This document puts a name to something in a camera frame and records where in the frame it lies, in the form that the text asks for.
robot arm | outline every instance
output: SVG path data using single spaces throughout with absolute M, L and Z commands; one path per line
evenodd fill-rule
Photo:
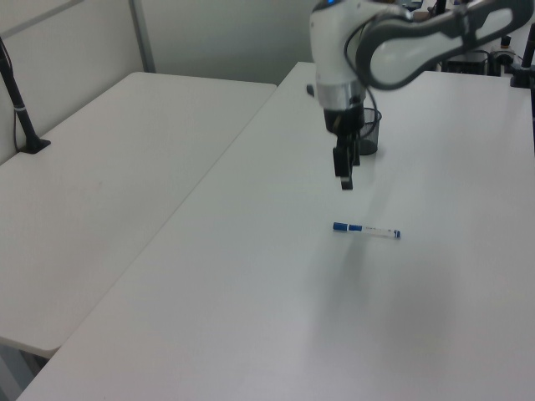
M 359 164 L 366 88 L 392 90 L 425 69 L 535 22 L 535 0 L 479 0 L 423 23 L 395 5 L 370 0 L 323 0 L 310 19 L 318 100 L 327 129 L 338 136 L 336 175 L 352 189 Z M 350 65 L 344 54 L 356 54 Z

white wall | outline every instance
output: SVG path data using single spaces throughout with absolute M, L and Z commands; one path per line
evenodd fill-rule
M 128 0 L 84 0 L 4 42 L 38 135 L 143 70 Z M 12 129 L 13 105 L 0 80 L 0 164 L 14 154 Z M 20 125 L 18 132 L 23 141 Z
M 312 61 L 308 20 L 318 0 L 136 0 L 155 70 L 279 84 Z

pen holder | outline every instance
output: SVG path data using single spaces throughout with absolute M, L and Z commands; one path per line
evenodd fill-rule
M 382 114 L 377 111 L 377 124 L 369 135 L 362 138 L 359 142 L 359 155 L 368 156 L 377 152 L 377 144 L 379 142 L 379 124 L 383 118 Z M 364 127 L 360 130 L 360 135 L 364 136 L 369 132 L 369 129 L 374 125 L 375 110 L 364 109 Z

black cable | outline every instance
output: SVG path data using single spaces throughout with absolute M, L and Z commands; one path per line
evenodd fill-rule
M 360 73 L 359 71 L 357 71 L 357 69 L 354 67 L 353 63 L 351 63 L 351 59 L 349 58 L 349 55 L 348 55 L 348 47 L 349 47 L 349 44 L 351 43 L 351 41 L 353 40 L 353 38 L 355 37 L 355 35 L 357 33 L 359 33 L 360 31 L 364 31 L 364 28 L 366 28 L 366 25 L 368 25 L 371 21 L 373 21 L 374 18 L 370 18 L 368 21 L 366 21 L 365 23 L 363 23 L 362 25 L 358 26 L 348 37 L 348 39 L 345 41 L 345 45 L 344 45 L 344 57 L 345 57 L 345 61 L 347 62 L 348 66 L 351 68 L 351 70 L 354 72 L 354 74 L 357 76 L 357 79 L 360 81 L 360 83 L 364 86 L 364 80 L 362 79 L 362 77 L 360 76 Z M 377 127 L 377 123 L 379 122 L 379 111 L 377 110 L 377 102 L 375 101 L 375 97 L 374 97 L 374 94 L 371 93 L 371 90 L 369 90 L 368 86 L 366 86 L 366 91 L 368 92 L 369 94 L 369 98 L 371 99 L 371 103 L 372 105 L 374 106 L 374 123 L 371 125 L 371 127 L 369 128 L 369 131 L 365 134 L 365 135 L 359 135 L 359 138 L 361 140 L 363 140 L 364 138 L 367 138 L 368 136 L 371 135 L 372 132 L 374 132 L 374 129 L 375 127 Z
M 15 110 L 13 111 L 13 144 L 17 153 L 20 152 L 17 145 L 17 112 Z
M 2 47 L 3 53 L 6 55 L 6 58 L 8 59 L 9 69 L 11 70 L 11 72 L 13 72 L 13 63 L 11 62 L 8 49 L 6 48 L 6 45 L 3 43 L 2 37 L 0 37 L 0 46 Z
M 9 57 L 8 49 L 4 44 L 2 37 L 0 37 L 0 47 L 2 48 L 3 53 L 6 55 L 9 64 L 9 70 L 13 73 L 13 63 L 11 62 L 11 57 Z M 15 150 L 17 153 L 20 151 L 17 145 L 17 111 L 13 109 L 13 144 L 15 145 Z
M 491 54 L 489 52 L 487 52 L 486 50 L 472 50 L 470 53 L 483 53 L 483 54 L 486 54 L 487 56 L 490 56 Z

pen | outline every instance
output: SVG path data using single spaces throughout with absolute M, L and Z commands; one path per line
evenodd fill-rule
M 334 223 L 333 230 L 335 231 L 360 231 L 363 234 L 370 234 L 372 236 L 386 236 L 389 238 L 401 238 L 401 231 L 398 230 L 382 230 L 380 228 L 354 226 L 345 223 Z

